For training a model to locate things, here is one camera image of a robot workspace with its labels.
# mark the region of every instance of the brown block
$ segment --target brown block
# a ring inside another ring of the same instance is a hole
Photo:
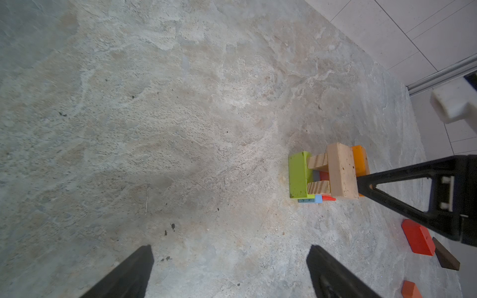
[[[328,155],[331,195],[335,198],[358,199],[353,150],[341,143],[334,143],[326,147],[326,153]]]
[[[307,184],[309,195],[330,195],[329,181],[316,181]]]
[[[422,295],[419,292],[419,289],[417,288],[416,284],[407,280],[404,281],[401,294],[404,298],[422,298]]]
[[[432,237],[436,246],[436,256],[442,268],[459,271],[460,262],[435,237]]]
[[[328,171],[328,155],[318,154],[306,159],[306,165],[311,170]]]

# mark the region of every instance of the blue block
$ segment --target blue block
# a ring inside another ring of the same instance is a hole
[[[314,199],[302,199],[298,200],[298,203],[323,203],[323,196],[322,195],[315,195]]]

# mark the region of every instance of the red block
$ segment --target red block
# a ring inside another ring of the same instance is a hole
[[[336,201],[336,199],[329,195],[322,195],[323,201]]]
[[[320,181],[330,180],[330,173],[320,171]]]
[[[407,280],[404,281],[401,294],[404,298],[422,298],[422,295],[419,292],[416,284]]]
[[[436,246],[426,227],[410,219],[405,219],[401,227],[414,253],[427,256],[434,255]]]

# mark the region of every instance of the wooden block structure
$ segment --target wooden block structure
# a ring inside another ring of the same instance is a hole
[[[460,269],[460,262],[456,257],[454,257],[435,237],[432,237],[432,241],[436,246],[436,256],[441,267],[458,271]]]
[[[416,254],[433,256],[436,246],[431,239],[429,230],[410,219],[405,219],[401,224],[404,234],[406,235],[407,242],[412,251]]]
[[[289,157],[290,197],[310,203],[315,195],[323,200],[359,198],[357,175],[369,174],[366,150],[341,143],[327,146],[326,152],[312,156],[300,152]],[[320,171],[320,181],[313,181],[312,171]]]
[[[407,280],[404,281],[401,294],[404,298],[422,298],[422,295],[419,292],[416,284]]]

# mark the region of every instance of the stone floor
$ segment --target stone floor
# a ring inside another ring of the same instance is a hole
[[[79,297],[144,244],[147,297],[313,297],[311,244],[383,297],[404,279],[461,296],[402,216],[288,198],[302,150],[361,144],[372,172],[425,159],[405,87],[304,0],[5,0],[0,15],[5,297]],[[388,189],[423,206],[422,187]]]

